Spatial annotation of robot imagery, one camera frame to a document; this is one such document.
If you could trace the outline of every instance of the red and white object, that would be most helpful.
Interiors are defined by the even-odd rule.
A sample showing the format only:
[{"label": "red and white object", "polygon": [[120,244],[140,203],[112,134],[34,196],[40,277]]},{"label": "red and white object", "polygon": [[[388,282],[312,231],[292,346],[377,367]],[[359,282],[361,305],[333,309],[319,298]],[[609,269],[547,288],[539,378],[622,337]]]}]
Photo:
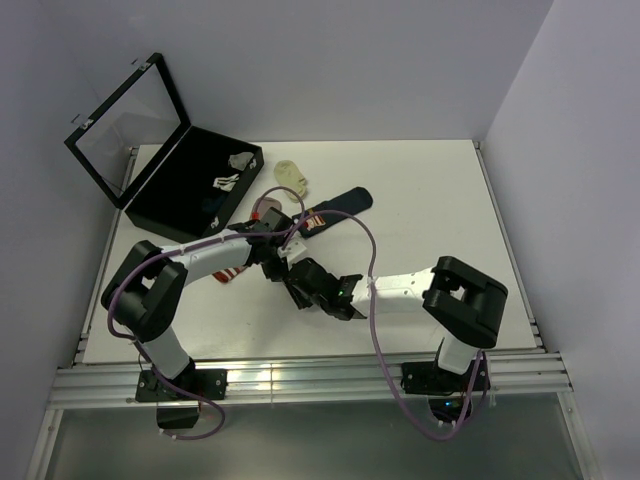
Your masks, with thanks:
[{"label": "red and white object", "polygon": [[220,283],[229,283],[246,269],[247,267],[225,268],[224,270],[214,273],[213,276]]},{"label": "red and white object", "polygon": [[[309,215],[311,215],[312,213],[313,213],[313,209],[310,208]],[[315,217],[309,218],[305,222],[305,227],[307,228],[307,231],[310,231],[310,230],[313,230],[315,227],[323,227],[326,224],[327,222],[324,220],[324,218],[322,218],[321,215],[316,215]]]}]

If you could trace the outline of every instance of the black display case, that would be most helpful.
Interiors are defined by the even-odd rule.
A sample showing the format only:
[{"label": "black display case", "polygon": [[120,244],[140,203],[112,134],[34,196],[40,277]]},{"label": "black display case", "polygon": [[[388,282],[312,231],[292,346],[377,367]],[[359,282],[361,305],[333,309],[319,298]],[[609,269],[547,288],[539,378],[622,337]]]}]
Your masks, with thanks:
[{"label": "black display case", "polygon": [[222,230],[264,165],[260,147],[191,125],[159,53],[65,145],[134,225],[178,242]]}]

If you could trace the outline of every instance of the white tabletop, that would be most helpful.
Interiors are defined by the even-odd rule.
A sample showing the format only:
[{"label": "white tabletop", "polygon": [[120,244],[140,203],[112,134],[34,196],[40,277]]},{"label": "white tabletop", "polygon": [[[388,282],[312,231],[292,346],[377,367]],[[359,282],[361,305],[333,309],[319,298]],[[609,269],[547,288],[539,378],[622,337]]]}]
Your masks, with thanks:
[{"label": "white tabletop", "polygon": [[[262,143],[265,166],[232,222],[245,221],[251,205],[276,185],[273,167],[293,160],[307,178],[307,207],[356,186],[365,187],[373,207],[359,214],[378,244],[376,276],[409,273],[453,255],[504,283],[509,297],[497,349],[535,348],[535,340],[480,164],[471,141],[375,141]],[[149,158],[141,149],[139,169]],[[282,192],[273,197],[289,215],[297,204]],[[174,242],[133,226],[121,215],[105,268],[103,287],[131,247],[148,239]],[[313,258],[336,276],[366,273],[369,241],[354,222],[343,221],[306,240]],[[213,277],[186,288],[174,329],[194,359],[259,359],[373,353],[367,320],[342,322],[317,308],[298,310],[282,284],[265,280],[253,267],[227,285]],[[442,327],[424,314],[378,318],[388,353],[435,352]],[[85,363],[133,362],[128,342],[113,338],[106,311],[93,313]]]}]

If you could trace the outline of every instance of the metal frame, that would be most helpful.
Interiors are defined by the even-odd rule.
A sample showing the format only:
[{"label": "metal frame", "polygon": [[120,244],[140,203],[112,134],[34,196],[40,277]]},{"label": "metal frame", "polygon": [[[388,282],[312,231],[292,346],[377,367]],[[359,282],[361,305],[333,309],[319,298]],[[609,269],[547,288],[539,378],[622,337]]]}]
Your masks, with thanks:
[{"label": "metal frame", "polygon": [[600,480],[602,472],[582,422],[582,417],[578,413],[573,393],[558,393],[558,400],[560,401],[562,415],[573,444],[573,450],[576,452],[582,477],[584,480]]},{"label": "metal frame", "polygon": [[[526,351],[491,352],[491,379],[497,395],[556,393],[564,414],[583,478],[602,478],[589,444],[582,420],[576,410],[573,388],[562,357],[546,353],[535,318],[526,296],[502,216],[487,176],[479,145],[476,154],[493,203],[505,245],[514,269],[525,309],[531,321],[538,348]],[[103,261],[83,328],[76,365],[59,370],[53,383],[47,411],[31,459],[27,478],[45,478],[62,415],[66,409],[155,408],[157,404],[134,401],[140,368],[137,364],[90,366],[82,363],[90,319],[96,308],[104,268],[115,235],[120,212],[116,212],[105,246]],[[400,364],[409,361],[432,361],[434,355],[386,355],[387,364],[399,386]],[[198,368],[228,370],[227,398],[222,405],[276,404],[293,402],[356,401],[390,399],[389,389],[380,375],[375,356],[320,357],[248,361],[203,361]],[[188,405],[173,402],[162,405]]]},{"label": "metal frame", "polygon": [[[434,355],[387,355],[400,388],[400,364],[434,360]],[[490,355],[496,394],[570,392],[571,384],[559,354]],[[302,403],[390,399],[375,356],[274,361],[198,362],[198,368],[228,370],[227,396],[222,405]],[[49,408],[155,408],[133,400],[138,365],[77,366],[60,370],[53,383]],[[174,402],[167,405],[188,404]]]},{"label": "metal frame", "polygon": [[40,433],[25,477],[28,480],[44,480],[46,477],[53,447],[58,437],[60,422],[62,422],[62,414],[62,410],[46,410],[44,412]]}]

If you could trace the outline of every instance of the open lid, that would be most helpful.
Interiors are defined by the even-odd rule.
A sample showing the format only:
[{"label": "open lid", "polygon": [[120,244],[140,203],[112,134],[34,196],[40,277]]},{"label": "open lid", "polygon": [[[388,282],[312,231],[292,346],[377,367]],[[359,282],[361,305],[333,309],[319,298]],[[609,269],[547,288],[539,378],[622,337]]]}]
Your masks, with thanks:
[{"label": "open lid", "polygon": [[[123,209],[190,126],[164,58],[154,53],[64,143]],[[132,149],[159,144],[140,173],[127,179]]]}]

